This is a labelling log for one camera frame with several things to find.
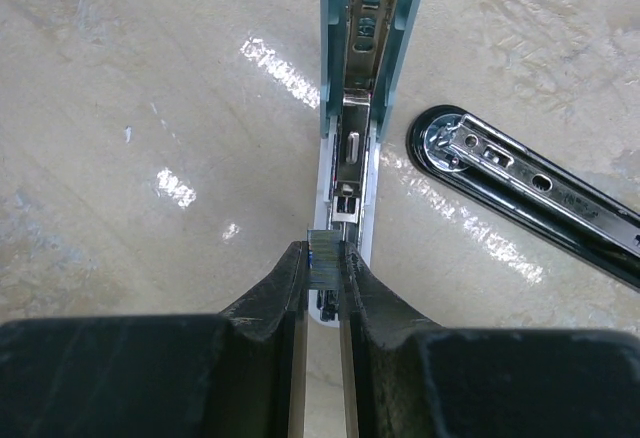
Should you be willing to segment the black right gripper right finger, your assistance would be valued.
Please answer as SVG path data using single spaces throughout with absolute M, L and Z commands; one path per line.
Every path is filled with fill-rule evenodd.
M 639 341 L 606 329 L 446 328 L 339 249 L 351 437 L 635 437 Z

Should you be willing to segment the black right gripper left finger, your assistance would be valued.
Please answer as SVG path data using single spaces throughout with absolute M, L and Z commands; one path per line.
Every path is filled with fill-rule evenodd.
M 308 246 L 218 313 L 1 328 L 5 437 L 300 437 Z

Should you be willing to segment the silver staple strip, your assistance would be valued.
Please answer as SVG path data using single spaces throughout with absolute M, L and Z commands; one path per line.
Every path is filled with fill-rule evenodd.
M 312 290 L 337 290 L 340 279 L 340 248 L 342 233 L 339 230 L 309 230 L 308 264 Z

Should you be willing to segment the black stapler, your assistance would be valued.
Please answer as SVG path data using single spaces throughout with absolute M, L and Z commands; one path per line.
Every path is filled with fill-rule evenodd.
M 632 289 L 639 215 L 477 116 L 432 107 L 406 136 L 412 164 Z

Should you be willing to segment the light blue small stapler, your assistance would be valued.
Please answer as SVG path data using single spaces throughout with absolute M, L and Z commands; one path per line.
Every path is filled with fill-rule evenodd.
M 313 227 L 372 253 L 381 143 L 421 0 L 320 0 L 320 153 Z

